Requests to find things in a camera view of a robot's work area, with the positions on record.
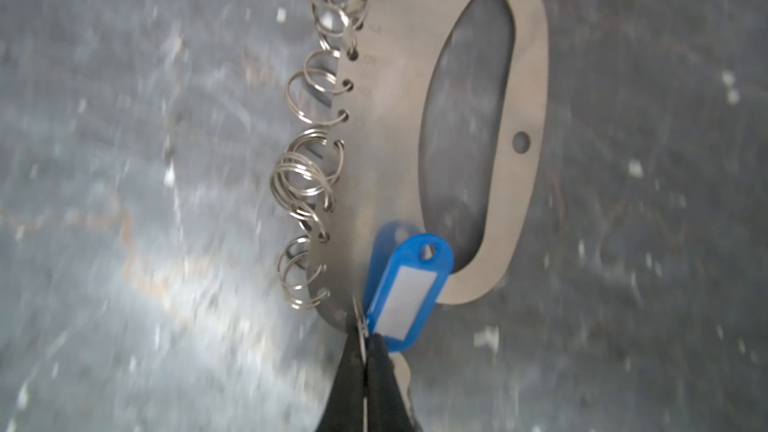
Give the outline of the blue plastic key tag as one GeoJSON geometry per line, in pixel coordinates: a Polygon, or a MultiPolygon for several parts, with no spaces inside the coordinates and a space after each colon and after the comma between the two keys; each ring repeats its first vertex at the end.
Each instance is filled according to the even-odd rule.
{"type": "Polygon", "coordinates": [[[368,330],[380,335],[391,353],[410,348],[419,336],[454,267],[449,244],[434,234],[419,234],[371,260],[373,293],[365,307],[368,330]]]}

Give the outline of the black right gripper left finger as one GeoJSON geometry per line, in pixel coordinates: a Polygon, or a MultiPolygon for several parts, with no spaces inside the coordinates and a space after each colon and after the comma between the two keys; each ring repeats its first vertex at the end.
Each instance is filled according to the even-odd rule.
{"type": "Polygon", "coordinates": [[[342,351],[325,409],[316,432],[359,432],[365,416],[365,343],[356,327],[342,351]]]}

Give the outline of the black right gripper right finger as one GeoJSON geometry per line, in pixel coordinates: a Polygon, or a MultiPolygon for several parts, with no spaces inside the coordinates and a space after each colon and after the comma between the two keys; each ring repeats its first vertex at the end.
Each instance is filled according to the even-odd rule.
{"type": "Polygon", "coordinates": [[[398,387],[386,342],[379,334],[370,335],[366,341],[365,384],[368,431],[417,430],[398,387]]]}

